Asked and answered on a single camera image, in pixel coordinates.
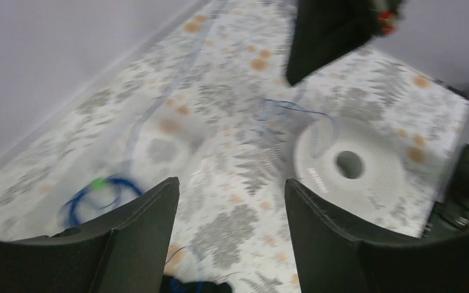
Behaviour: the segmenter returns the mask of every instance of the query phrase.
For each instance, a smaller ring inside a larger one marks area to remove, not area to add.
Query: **gray wall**
[[[376,48],[458,89],[469,86],[469,0],[408,0],[397,33]]]
[[[0,157],[199,1],[0,0]]]

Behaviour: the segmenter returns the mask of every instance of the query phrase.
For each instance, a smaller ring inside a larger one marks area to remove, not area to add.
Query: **green object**
[[[105,179],[103,178],[98,178],[98,179],[94,179],[90,185],[92,186],[93,189],[100,190],[100,189],[105,188],[105,186],[107,186],[107,181],[105,181]]]

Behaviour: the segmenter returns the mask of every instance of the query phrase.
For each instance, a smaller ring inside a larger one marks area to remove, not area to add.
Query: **white spool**
[[[336,117],[307,127],[297,140],[294,167],[301,183],[323,199],[372,221],[389,212],[405,190],[404,169],[393,144],[366,122]],[[317,145],[311,147],[317,132]],[[314,158],[315,150],[325,150]]]

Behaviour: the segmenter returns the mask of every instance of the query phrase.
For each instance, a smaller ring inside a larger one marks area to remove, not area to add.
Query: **floral tablecloth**
[[[0,170],[0,239],[28,235],[22,221],[28,213],[133,93],[145,92],[147,103],[161,99],[206,29],[188,77],[162,105],[201,116],[218,133],[209,184],[181,195],[169,255],[187,249],[169,260],[167,273],[229,281],[236,292],[299,292],[283,200],[297,129],[270,119],[270,145],[278,148],[251,139],[261,124],[253,110],[263,98],[365,120],[389,137],[410,189],[373,222],[410,235],[421,231],[469,102],[369,47],[289,88],[282,77],[291,35],[286,2],[230,0],[201,9]]]

